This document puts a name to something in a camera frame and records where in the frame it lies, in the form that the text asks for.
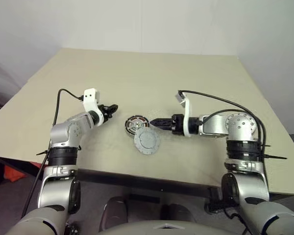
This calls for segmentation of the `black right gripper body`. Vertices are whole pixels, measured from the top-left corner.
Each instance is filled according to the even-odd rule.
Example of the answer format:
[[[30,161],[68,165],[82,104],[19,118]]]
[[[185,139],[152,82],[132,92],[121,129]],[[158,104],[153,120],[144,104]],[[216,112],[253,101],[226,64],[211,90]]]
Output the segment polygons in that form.
[[[183,114],[174,114],[171,117],[171,131],[173,135],[184,135]]]

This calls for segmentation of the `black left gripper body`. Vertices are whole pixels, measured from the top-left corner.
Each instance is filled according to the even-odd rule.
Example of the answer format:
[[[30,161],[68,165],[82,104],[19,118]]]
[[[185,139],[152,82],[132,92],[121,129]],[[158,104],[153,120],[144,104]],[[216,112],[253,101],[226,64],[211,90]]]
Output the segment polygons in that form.
[[[107,122],[110,116],[109,107],[101,104],[98,106],[98,109],[99,109],[99,122],[100,123]]]

